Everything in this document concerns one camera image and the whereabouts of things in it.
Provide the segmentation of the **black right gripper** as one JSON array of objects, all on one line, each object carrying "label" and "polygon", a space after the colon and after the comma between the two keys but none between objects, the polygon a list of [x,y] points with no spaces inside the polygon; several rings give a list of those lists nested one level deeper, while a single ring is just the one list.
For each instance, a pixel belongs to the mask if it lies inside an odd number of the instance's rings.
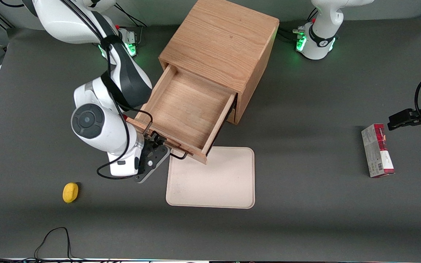
[{"label": "black right gripper", "polygon": [[135,158],[137,173],[135,183],[143,183],[157,167],[170,155],[170,148],[166,146],[167,138],[159,135],[155,130],[146,135],[145,145],[139,158]]}]

